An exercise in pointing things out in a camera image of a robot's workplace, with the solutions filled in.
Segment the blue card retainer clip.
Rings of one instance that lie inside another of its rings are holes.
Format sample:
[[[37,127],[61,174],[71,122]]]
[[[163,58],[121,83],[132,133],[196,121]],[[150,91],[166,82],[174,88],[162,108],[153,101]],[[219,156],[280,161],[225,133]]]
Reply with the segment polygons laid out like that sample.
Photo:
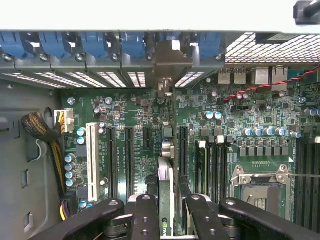
[[[22,59],[25,55],[25,48],[19,32],[0,32],[0,45],[6,54],[15,58]]]
[[[123,31],[120,33],[122,51],[131,58],[142,58],[145,56],[144,32]]]
[[[109,56],[109,46],[105,32],[83,31],[80,33],[84,51],[96,59]]]
[[[222,40],[220,32],[198,32],[196,39],[201,59],[215,58],[220,53]]]
[[[43,50],[57,59],[63,59],[66,56],[64,39],[60,32],[47,31],[39,33],[40,43]]]

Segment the open black PC case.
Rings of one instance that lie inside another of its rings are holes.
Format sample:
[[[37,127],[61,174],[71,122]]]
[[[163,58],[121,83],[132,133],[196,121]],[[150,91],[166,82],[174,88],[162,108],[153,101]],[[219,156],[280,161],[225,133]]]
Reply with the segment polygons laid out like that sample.
[[[29,240],[61,222],[60,199],[69,191],[66,179],[66,134],[55,126],[54,111],[65,110],[62,92],[66,90],[155,90],[156,45],[173,42],[187,60],[183,73],[204,72],[204,75],[185,87],[221,74],[257,70],[254,76],[240,76],[259,89],[271,86],[274,69],[311,68],[320,66],[319,33],[282,33],[249,30],[189,30],[189,31],[126,31],[109,30],[109,56],[95,58],[84,51],[81,32],[55,31],[62,34],[67,53],[62,59],[46,53],[39,33],[19,32],[25,54],[22,59],[6,54],[0,45],[0,240]],[[131,58],[122,49],[121,32],[144,32],[145,55]],[[198,32],[221,33],[219,54],[215,58],[200,58]],[[126,87],[114,87],[97,73],[115,73]],[[128,72],[145,72],[146,87],[134,87]],[[20,73],[27,77],[55,83],[55,88],[11,78],[2,74]],[[76,88],[34,73],[53,73],[87,86]],[[84,73],[107,88],[96,88],[66,73]],[[182,217],[182,197],[177,178],[175,236],[160,240],[197,240],[187,235]]]

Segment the short black expansion slot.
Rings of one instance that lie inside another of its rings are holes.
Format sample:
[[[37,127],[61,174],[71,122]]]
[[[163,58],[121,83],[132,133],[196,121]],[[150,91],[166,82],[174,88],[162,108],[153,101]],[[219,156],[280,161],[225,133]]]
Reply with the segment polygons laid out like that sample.
[[[150,127],[143,127],[143,147],[145,150],[152,148],[152,129]]]

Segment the thin metal locking lever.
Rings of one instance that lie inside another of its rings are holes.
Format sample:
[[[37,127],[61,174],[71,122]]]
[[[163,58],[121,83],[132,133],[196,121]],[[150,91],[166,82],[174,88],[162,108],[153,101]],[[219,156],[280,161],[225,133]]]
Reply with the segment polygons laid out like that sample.
[[[320,174],[296,174],[296,173],[288,173],[288,176],[297,177],[297,178],[316,178],[320,179]]]

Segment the white expansion slot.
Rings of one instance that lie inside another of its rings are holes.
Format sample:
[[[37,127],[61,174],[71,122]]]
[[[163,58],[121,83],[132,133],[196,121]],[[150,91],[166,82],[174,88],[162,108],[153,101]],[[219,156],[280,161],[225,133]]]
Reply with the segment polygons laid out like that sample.
[[[100,197],[99,187],[99,128],[98,123],[86,124],[86,159],[87,159],[87,184],[88,200],[97,202]]]

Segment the green motherboard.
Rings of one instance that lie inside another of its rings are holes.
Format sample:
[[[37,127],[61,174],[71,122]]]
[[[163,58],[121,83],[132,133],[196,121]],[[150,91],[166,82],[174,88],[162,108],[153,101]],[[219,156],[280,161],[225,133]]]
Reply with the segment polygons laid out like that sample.
[[[256,69],[222,73],[188,88],[176,89],[177,140],[179,127],[188,127],[187,175],[192,193],[200,194],[197,178],[196,147],[206,141],[209,163],[209,137],[215,139],[215,203],[218,203],[217,137],[223,136],[222,196],[224,196],[224,147],[232,136],[229,157],[229,185],[237,165],[245,171],[271,172],[280,164],[296,172],[297,139],[302,140],[301,157],[305,174],[305,147],[309,144],[308,175],[314,175],[315,138],[320,137],[320,66],[311,68],[276,68],[272,70],[271,86],[247,89],[238,77],[255,76]],[[74,132],[64,137],[65,177],[68,191],[76,191],[77,212],[111,198],[109,192],[109,158],[107,128],[115,127],[117,147],[118,199],[127,202],[125,127],[134,129],[134,194],[147,192],[146,178],[158,180],[158,158],[161,153],[160,111],[157,91],[153,89],[71,89],[64,90],[62,107],[73,109]],[[86,124],[98,123],[99,199],[89,201],[87,176]],[[144,149],[143,127],[150,127],[152,148]],[[295,223],[295,177],[291,179],[291,220]],[[304,227],[305,178],[302,177],[301,226]],[[313,229],[314,178],[310,178],[309,229],[320,232],[320,199],[318,228]]]

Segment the black RAM slot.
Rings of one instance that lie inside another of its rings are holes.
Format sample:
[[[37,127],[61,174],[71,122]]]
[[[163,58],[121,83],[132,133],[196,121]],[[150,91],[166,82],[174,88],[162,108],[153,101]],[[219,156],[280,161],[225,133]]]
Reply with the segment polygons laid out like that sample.
[[[319,215],[319,199],[320,199],[320,136],[315,138],[314,149],[314,167],[313,174],[316,175],[313,179],[313,212],[312,212],[312,228],[318,230],[318,215]]]
[[[228,135],[225,137],[225,147],[224,147],[224,196],[229,196],[229,185],[230,185],[230,178],[229,178],[229,158],[231,153],[233,152],[232,148],[233,137]]]
[[[309,161],[310,161],[310,145],[306,144],[304,158],[304,173],[308,175],[310,173]],[[310,183],[311,178],[306,176],[304,178],[304,227],[307,229],[310,227]]]
[[[213,136],[209,137],[208,144],[209,152],[209,196],[213,203],[216,202],[216,180],[215,180],[215,168],[216,168],[216,158],[215,158],[215,138]]]
[[[218,179],[218,192],[217,192],[217,199],[218,201],[222,198],[222,188],[223,188],[223,181],[222,181],[222,156],[223,156],[223,144],[224,144],[224,137],[222,135],[217,136],[217,157],[218,157],[218,170],[217,170],[217,179]]]
[[[209,157],[207,142],[199,140],[196,144],[196,159],[197,159],[197,192],[208,195],[209,184]]]
[[[295,173],[300,174],[301,170],[304,168],[301,157],[303,156],[302,150],[303,144],[302,139],[299,138],[296,140],[296,156],[295,156]],[[298,225],[302,224],[302,185],[303,180],[301,177],[295,177],[295,202],[294,202],[294,222]]]

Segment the CPU socket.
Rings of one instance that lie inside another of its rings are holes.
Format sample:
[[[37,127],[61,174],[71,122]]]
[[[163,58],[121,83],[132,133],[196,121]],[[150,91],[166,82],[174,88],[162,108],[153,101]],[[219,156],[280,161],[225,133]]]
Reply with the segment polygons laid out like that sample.
[[[286,164],[269,172],[245,171],[242,165],[236,165],[228,196],[286,220],[292,219],[292,181]]]

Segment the perforated metal slot cover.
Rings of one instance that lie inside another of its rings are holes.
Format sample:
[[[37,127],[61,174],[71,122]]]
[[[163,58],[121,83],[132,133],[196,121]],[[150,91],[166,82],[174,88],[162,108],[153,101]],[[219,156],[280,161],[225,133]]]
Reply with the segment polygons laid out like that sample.
[[[98,72],[97,74],[115,88],[127,87],[114,72]]]
[[[87,88],[87,86],[85,86],[85,85],[83,85],[81,83],[78,83],[76,81],[67,79],[67,78],[62,77],[62,76],[58,76],[55,73],[51,73],[51,72],[35,72],[34,74],[38,75],[38,76],[41,76],[43,78],[47,78],[47,79],[59,82],[59,83],[67,84],[67,85],[75,87],[75,88]]]
[[[75,79],[78,79],[84,83],[87,83],[95,88],[107,88],[107,86],[97,80],[95,80],[94,78],[88,76],[87,74],[85,73],[82,73],[82,72],[67,72],[66,73],[68,76],[70,77],[73,77]]]
[[[185,86],[189,85],[196,79],[200,78],[204,75],[205,72],[188,72],[185,76],[183,76],[176,84],[176,88],[184,88]]]
[[[41,84],[44,86],[48,86],[48,87],[54,87],[54,88],[58,88],[58,89],[65,89],[66,86],[62,86],[56,83],[51,83],[48,81],[43,81],[34,77],[29,77],[29,76],[25,76],[22,75],[21,73],[2,73],[2,75],[10,77],[10,78],[15,78],[15,79],[19,79],[19,80],[24,80],[24,81],[28,81],[28,82],[32,82],[32,83],[36,83],[36,84]]]
[[[146,87],[146,75],[145,72],[128,72],[129,78],[131,79],[134,87],[145,88]]]

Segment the white power connector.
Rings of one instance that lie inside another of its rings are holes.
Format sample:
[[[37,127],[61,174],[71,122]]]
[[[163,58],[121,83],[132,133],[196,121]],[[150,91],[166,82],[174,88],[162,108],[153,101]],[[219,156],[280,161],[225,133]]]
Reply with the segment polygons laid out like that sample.
[[[61,134],[72,133],[75,118],[73,109],[62,109],[54,111],[54,124],[61,130]]]

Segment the long black expansion slot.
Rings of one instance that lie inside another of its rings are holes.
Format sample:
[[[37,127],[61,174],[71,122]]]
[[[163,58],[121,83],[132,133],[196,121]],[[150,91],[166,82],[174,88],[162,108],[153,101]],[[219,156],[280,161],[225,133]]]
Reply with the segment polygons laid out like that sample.
[[[188,127],[179,127],[179,170],[182,176],[188,172]]]
[[[125,161],[126,161],[126,191],[127,198],[134,194],[135,191],[135,160],[134,160],[134,128],[125,127]]]
[[[109,194],[111,198],[118,198],[118,157],[116,128],[107,128],[107,155],[109,173]]]

